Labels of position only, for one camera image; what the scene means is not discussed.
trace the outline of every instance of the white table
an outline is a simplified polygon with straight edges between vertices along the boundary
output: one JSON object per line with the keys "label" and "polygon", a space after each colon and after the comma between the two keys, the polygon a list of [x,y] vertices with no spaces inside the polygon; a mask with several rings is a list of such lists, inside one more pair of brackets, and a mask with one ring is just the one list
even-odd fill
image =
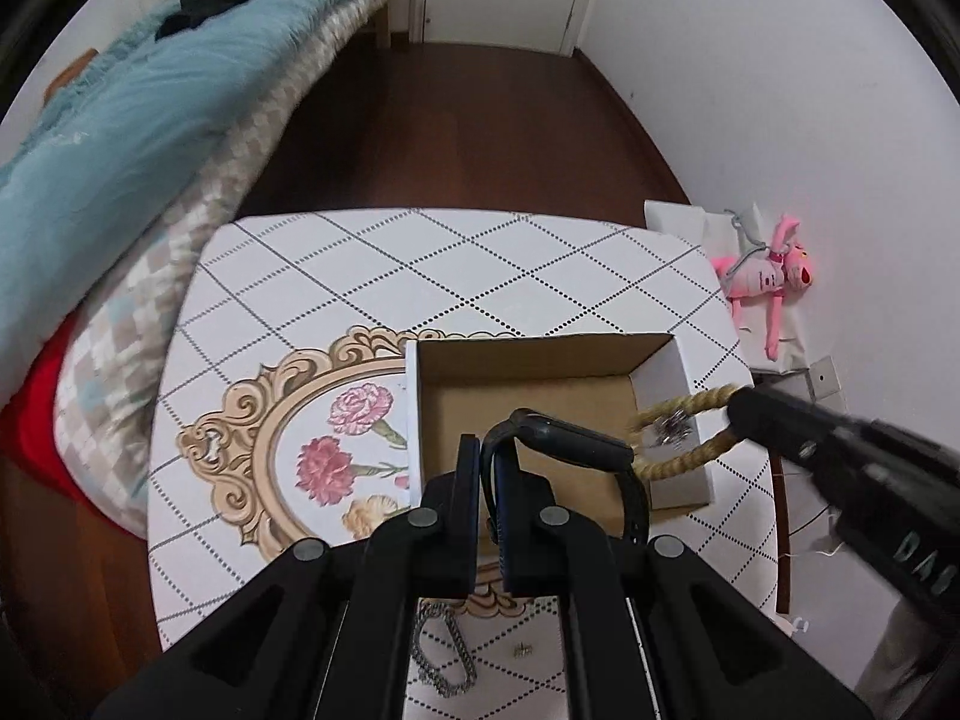
{"label": "white table", "polygon": [[[683,339],[697,386],[750,383],[709,262],[674,237],[544,215],[416,209],[244,218],[222,228],[182,308],[152,432],[150,570],[163,645],[291,538],[346,541],[407,505],[397,479],[402,437],[338,433],[328,422],[337,397],[354,391],[356,405],[355,389],[368,383],[390,392],[383,419],[402,430],[404,337],[662,331]],[[715,432],[722,418],[712,419]],[[339,451],[371,469],[351,490],[337,478],[331,453]],[[679,536],[769,613],[776,537],[766,456],[739,445],[712,475],[715,503],[655,532]],[[313,499],[296,486],[311,479],[320,479]],[[555,602],[507,608],[495,590],[461,618],[483,689],[444,700],[414,679],[408,715],[565,717]],[[498,608],[512,616],[483,617]],[[531,643],[534,656],[515,659],[517,643]],[[431,646],[437,659],[448,652]]]}

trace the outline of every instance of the ornate gold frame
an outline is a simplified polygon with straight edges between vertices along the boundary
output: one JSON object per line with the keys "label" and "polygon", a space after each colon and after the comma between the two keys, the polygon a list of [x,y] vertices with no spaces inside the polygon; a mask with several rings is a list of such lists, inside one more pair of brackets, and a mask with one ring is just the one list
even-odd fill
{"label": "ornate gold frame", "polygon": [[474,593],[464,601],[451,601],[455,614],[471,617],[520,617],[527,610],[527,599],[514,598],[503,589],[500,563],[489,562],[477,566],[477,585]]}
{"label": "ornate gold frame", "polygon": [[404,346],[413,338],[465,337],[354,326],[329,351],[295,350],[276,367],[263,365],[256,378],[230,385],[221,410],[184,427],[176,447],[195,474],[213,486],[213,509],[240,531],[241,543],[256,544],[264,560],[272,560],[297,539],[313,535],[277,495],[271,459],[283,427],[333,386],[402,371]]}

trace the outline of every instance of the wooden floor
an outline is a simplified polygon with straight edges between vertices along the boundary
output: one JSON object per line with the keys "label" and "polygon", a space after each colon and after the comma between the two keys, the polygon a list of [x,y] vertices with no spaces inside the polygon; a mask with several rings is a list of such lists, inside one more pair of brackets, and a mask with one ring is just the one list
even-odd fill
{"label": "wooden floor", "polygon": [[[589,63],[356,42],[304,100],[241,215],[449,206],[640,226],[684,201]],[[142,541],[0,461],[0,594],[32,665],[89,709],[160,651]]]}
{"label": "wooden floor", "polygon": [[240,213],[440,206],[642,226],[645,199],[685,197],[637,129],[581,60],[355,43],[294,114]]}

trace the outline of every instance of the metal chain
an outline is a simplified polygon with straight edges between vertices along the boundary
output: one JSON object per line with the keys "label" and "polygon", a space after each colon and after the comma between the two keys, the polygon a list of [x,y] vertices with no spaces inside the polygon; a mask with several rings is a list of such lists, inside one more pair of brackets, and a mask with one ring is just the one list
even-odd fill
{"label": "metal chain", "polygon": [[656,433],[654,446],[680,443],[693,433],[690,415],[683,409],[677,409],[670,415],[662,416],[654,422],[653,429]]}
{"label": "metal chain", "polygon": [[[451,683],[438,666],[431,664],[430,659],[424,653],[419,641],[424,632],[426,621],[438,617],[443,619],[446,624],[446,630],[450,631],[450,638],[453,640],[453,649],[457,653],[460,663],[464,666],[464,680],[462,683]],[[430,683],[443,698],[453,698],[461,693],[470,690],[477,681],[477,665],[470,654],[467,645],[464,643],[464,636],[460,633],[460,627],[453,616],[453,609],[450,604],[443,601],[421,602],[416,617],[414,618],[413,644],[411,645],[411,654],[414,663],[419,666],[419,678],[421,682]]]}

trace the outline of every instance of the blue blanket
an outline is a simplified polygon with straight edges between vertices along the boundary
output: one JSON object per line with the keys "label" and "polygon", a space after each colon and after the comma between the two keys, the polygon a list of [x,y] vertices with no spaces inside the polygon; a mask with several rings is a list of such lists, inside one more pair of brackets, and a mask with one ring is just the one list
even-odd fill
{"label": "blue blanket", "polygon": [[250,0],[155,41],[169,4],[56,94],[0,169],[0,407],[66,314],[345,1]]}

